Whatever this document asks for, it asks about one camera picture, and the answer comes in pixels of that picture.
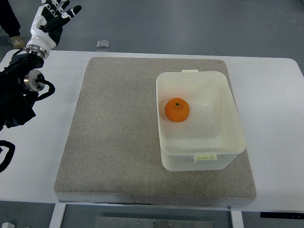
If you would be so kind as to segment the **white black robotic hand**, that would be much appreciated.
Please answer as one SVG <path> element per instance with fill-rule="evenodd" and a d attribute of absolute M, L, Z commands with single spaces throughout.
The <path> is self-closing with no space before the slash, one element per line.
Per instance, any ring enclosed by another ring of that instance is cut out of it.
<path fill-rule="evenodd" d="M 31 38 L 25 51 L 46 60 L 50 51 L 60 42 L 63 26 L 82 9 L 80 5 L 67 9 L 68 0 L 43 0 L 31 28 Z"/>

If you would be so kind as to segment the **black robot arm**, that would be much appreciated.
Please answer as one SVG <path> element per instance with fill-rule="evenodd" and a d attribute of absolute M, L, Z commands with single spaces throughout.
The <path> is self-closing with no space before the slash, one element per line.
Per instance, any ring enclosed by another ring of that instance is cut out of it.
<path fill-rule="evenodd" d="M 17 51 L 0 72 L 0 128 L 24 125 L 36 116 L 35 102 L 55 92 L 54 85 L 38 70 L 44 59 L 37 51 Z"/>

